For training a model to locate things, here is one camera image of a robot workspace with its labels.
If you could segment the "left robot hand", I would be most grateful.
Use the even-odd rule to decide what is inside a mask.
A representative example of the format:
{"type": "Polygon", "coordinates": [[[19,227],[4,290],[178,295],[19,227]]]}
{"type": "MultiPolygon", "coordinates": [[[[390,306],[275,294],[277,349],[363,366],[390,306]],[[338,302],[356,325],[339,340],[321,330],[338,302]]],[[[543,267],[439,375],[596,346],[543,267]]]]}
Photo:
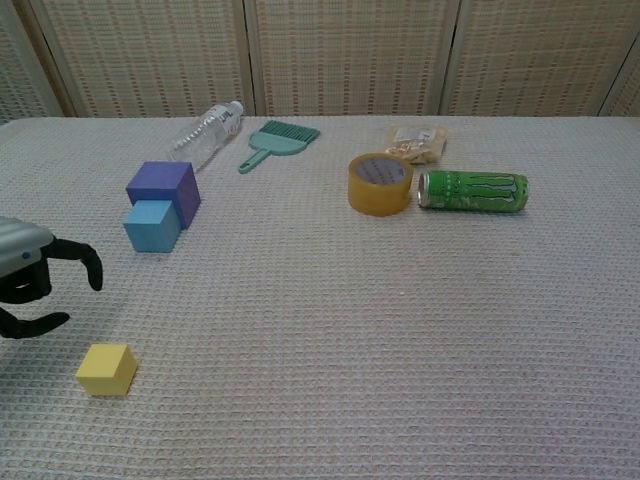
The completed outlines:
{"type": "Polygon", "coordinates": [[[1,219],[1,301],[26,304],[52,291],[48,261],[77,260],[87,270],[90,287],[103,287],[103,265],[86,243],[55,236],[49,229],[17,218],[1,219]]]}

